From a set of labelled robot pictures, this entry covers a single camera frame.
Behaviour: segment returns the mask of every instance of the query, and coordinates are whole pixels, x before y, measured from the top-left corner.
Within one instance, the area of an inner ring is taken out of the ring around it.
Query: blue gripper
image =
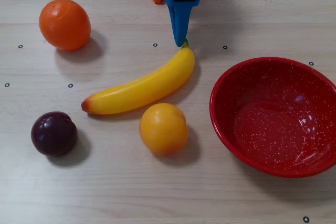
[[[172,21],[173,34],[176,45],[181,47],[188,33],[191,9],[197,6],[200,0],[176,1],[165,0]]]

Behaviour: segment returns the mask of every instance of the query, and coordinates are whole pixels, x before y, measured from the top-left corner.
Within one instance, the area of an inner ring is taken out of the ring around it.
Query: plum
[[[63,112],[49,112],[39,117],[31,128],[35,148],[49,157],[59,157],[76,145],[78,132],[71,118]]]

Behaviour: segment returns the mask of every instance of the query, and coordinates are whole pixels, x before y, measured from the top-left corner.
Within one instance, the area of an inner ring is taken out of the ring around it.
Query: wooden table
[[[336,223],[335,168],[306,179],[258,172],[223,146],[208,112],[219,76],[254,57],[313,62],[335,82],[336,0],[201,0],[188,34],[197,68],[162,100],[177,104],[190,126],[188,146],[175,159],[157,159],[141,142],[145,108],[89,117],[80,107],[88,95],[175,55],[167,7],[74,0],[90,16],[92,39],[66,53],[39,31],[49,1],[0,0],[1,224],[283,224],[303,223],[304,216]],[[60,159],[40,155],[30,140],[33,122],[54,110],[68,113],[80,135]]]

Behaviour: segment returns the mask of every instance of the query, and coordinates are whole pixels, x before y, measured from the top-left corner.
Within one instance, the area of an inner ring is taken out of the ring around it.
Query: bowl rim
[[[286,171],[278,171],[271,169],[269,167],[260,165],[256,162],[254,162],[252,159],[248,158],[244,154],[242,154],[240,151],[238,151],[231,143],[228,141],[225,133],[219,128],[218,126],[218,119],[216,117],[216,112],[215,112],[215,98],[217,97],[218,89],[223,83],[224,79],[226,79],[229,75],[231,75],[235,70],[241,67],[245,67],[250,63],[255,63],[255,62],[265,62],[265,61],[275,61],[275,62],[281,62],[281,63],[288,63],[288,64],[293,64],[296,65],[297,67],[310,72],[311,74],[318,76],[323,82],[328,84],[332,89],[333,92],[336,95],[336,86],[323,74],[321,74],[319,71],[303,64],[295,60],[290,60],[286,58],[280,58],[280,57],[259,57],[259,58],[253,58],[253,59],[248,59],[245,61],[242,61],[232,67],[230,67],[228,70],[226,70],[221,77],[216,81],[213,90],[211,92],[210,96],[210,103],[209,103],[209,110],[210,110],[210,118],[212,125],[215,129],[215,132],[217,133],[219,139],[221,142],[225,145],[225,147],[233,154],[235,155],[238,159],[243,161],[245,164],[261,171],[267,174],[275,175],[278,177],[285,177],[285,178],[303,178],[303,177],[309,177],[313,176],[319,173],[322,173],[332,166],[336,164],[336,155],[331,158],[328,162],[326,162],[324,165],[320,166],[319,168],[307,171],[307,172],[302,172],[302,173],[294,173],[294,172],[286,172]]]

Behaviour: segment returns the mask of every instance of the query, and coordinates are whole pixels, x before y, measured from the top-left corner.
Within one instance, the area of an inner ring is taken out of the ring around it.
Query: banana stem
[[[189,42],[187,39],[185,39],[183,45],[182,45],[182,48],[185,48],[185,47],[189,47]]]

